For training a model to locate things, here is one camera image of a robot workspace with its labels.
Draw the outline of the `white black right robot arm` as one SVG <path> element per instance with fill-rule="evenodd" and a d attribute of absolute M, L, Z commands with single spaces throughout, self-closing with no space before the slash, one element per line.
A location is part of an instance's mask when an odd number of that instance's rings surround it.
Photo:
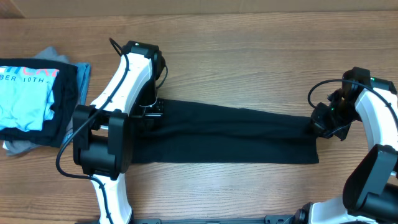
<path fill-rule="evenodd" d="M 344 140 L 351 123 L 360 121 L 369 152 L 348 177 L 341 196 L 308 203 L 289 223 L 397 223 L 397 90 L 391 81 L 374 78 L 354 67 L 339 79 L 342 84 L 319 103 L 311 115 L 318 136 Z"/>

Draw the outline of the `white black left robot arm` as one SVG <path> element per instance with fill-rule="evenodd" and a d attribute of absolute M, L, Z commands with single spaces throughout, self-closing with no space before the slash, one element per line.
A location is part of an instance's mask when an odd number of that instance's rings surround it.
<path fill-rule="evenodd" d="M 129 41 L 111 45 L 121 61 L 104 91 L 73 114 L 73 160 L 83 178 L 93 184 L 98 199 L 98 223 L 133 223 L 126 177 L 133 142 L 164 113 L 156 81 L 168 68 L 159 46 Z"/>

